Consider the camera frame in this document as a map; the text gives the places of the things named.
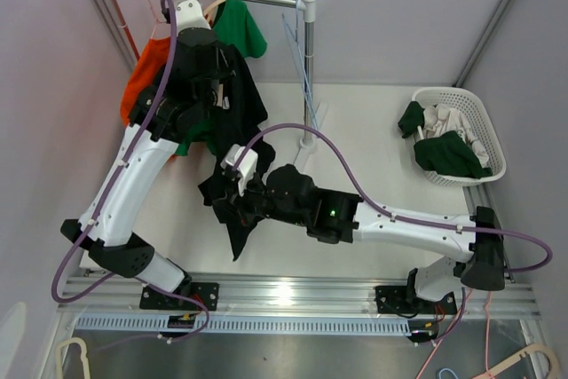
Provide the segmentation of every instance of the black cable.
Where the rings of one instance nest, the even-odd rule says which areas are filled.
[[[403,314],[402,312],[398,312],[398,310],[396,308],[387,304],[383,300],[381,300],[381,304],[383,304],[384,306],[389,308],[392,311],[393,314],[397,314],[399,317],[402,317],[403,319],[410,320],[410,319],[413,319],[414,317],[416,317],[419,314],[419,312],[415,312],[414,314]]]

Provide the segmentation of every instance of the white platform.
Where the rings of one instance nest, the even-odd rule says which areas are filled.
[[[302,122],[298,84],[258,84],[269,112],[269,124]],[[355,176],[377,201],[430,213],[466,213],[461,188],[435,186],[414,163],[412,141],[400,137],[397,121],[415,87],[317,84],[316,100],[329,104],[321,129],[343,152]],[[273,167],[293,162],[299,130],[281,130],[266,140],[276,149]],[[324,144],[304,173],[317,186],[354,192],[339,161]],[[135,232],[164,256],[189,272],[220,272],[304,277],[401,279],[438,255],[391,244],[318,243],[302,228],[265,220],[249,236],[238,261],[225,226],[212,208],[202,205],[197,185],[213,170],[214,158],[204,144],[190,155],[169,162],[138,215]],[[82,267],[97,268],[87,257]]]

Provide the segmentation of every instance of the gray floor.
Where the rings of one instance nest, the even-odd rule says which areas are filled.
[[[95,348],[127,334],[77,331],[75,335],[90,349],[93,379],[412,379],[431,351],[428,345],[414,348],[405,338],[204,334],[171,346],[145,339],[96,353]],[[435,378],[442,367],[452,368],[461,379],[482,373],[484,345],[484,321],[461,324],[422,378]],[[492,323],[491,365],[524,346],[517,322]],[[81,372],[77,351],[70,350],[65,377],[80,378]],[[524,376],[534,378],[527,361],[499,379]]]

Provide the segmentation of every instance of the clothing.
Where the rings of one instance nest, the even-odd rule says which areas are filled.
[[[125,126],[129,123],[128,115],[130,110],[134,107],[134,103],[138,98],[139,93],[145,87],[152,84],[154,79],[161,77],[160,71],[168,59],[168,52],[170,51],[170,38],[165,39],[150,39],[146,48],[140,55],[138,64],[130,75],[130,79],[124,90],[121,101],[121,118]],[[216,148],[213,144],[213,139],[210,136],[210,129],[213,123],[210,121],[203,121],[193,126],[185,136],[184,141],[179,145],[176,150],[176,155],[187,155],[187,151],[192,142],[205,141],[210,152],[215,154]]]
[[[402,138],[422,127],[425,139],[414,144],[416,162],[424,170],[461,178],[492,175],[489,154],[471,129],[464,113],[445,104],[422,108],[412,101],[398,121]]]
[[[398,127],[402,130],[402,138],[414,135],[418,126],[424,126],[424,108],[416,101],[412,101],[398,121]]]
[[[414,144],[414,156],[421,168],[435,170],[440,175],[477,179],[492,175],[491,169],[481,167],[479,159],[455,130],[418,141]]]
[[[437,138],[455,130],[479,159],[481,167],[485,167],[489,163],[489,154],[471,129],[468,118],[457,108],[451,108],[446,104],[426,107],[422,129],[425,138]]]
[[[240,0],[226,0],[219,5],[213,30],[219,41],[234,44],[245,58],[259,58],[266,52],[266,41],[250,15],[249,9]],[[125,126],[129,123],[128,114],[138,94],[156,78],[168,59],[169,50],[169,37],[148,41],[122,96],[121,118]],[[208,149],[215,155],[217,149],[210,134],[213,126],[213,122],[206,120],[192,127],[177,148],[176,155],[187,155],[189,146],[197,141],[207,142]]]
[[[244,58],[260,58],[266,52],[266,41],[241,0],[220,4],[212,28],[221,42],[234,44]]]
[[[233,63],[236,74],[224,87],[224,95],[228,98],[230,108],[214,107],[211,112],[217,161],[213,175],[199,185],[206,206],[211,206],[215,199],[225,197],[227,177],[223,174],[221,161],[226,153],[233,144],[245,146],[260,131],[258,124],[268,118],[247,63],[239,50],[231,45],[225,54],[227,59]],[[258,153],[256,172],[262,177],[274,161],[276,152],[262,139],[257,141],[252,148]],[[236,261],[247,243],[250,232],[255,229],[259,220],[245,226],[238,218],[218,218],[220,222],[226,224],[233,250],[233,260]]]

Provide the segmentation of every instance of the green cloth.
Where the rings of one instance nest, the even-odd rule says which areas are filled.
[[[221,42],[234,44],[243,58],[260,58],[266,52],[266,41],[241,0],[226,0],[218,6],[213,30]]]
[[[455,130],[418,141],[414,144],[414,155],[421,168],[440,175],[479,179],[493,174],[490,168],[481,167],[479,159]]]
[[[218,6],[213,30],[221,42],[234,44],[243,58],[260,58],[266,52],[266,41],[241,0],[226,0]],[[217,150],[212,135],[214,127],[212,119],[193,126],[177,148],[176,155],[187,155],[192,142],[198,141],[206,141],[208,149],[215,155]]]
[[[424,109],[416,101],[412,101],[398,121],[398,127],[402,130],[402,138],[413,135],[418,126],[424,127]]]
[[[207,148],[213,155],[217,155],[217,149],[213,142],[213,127],[214,123],[211,119],[204,120],[192,126],[183,142],[177,147],[176,155],[187,155],[189,146],[192,142],[207,142]]]

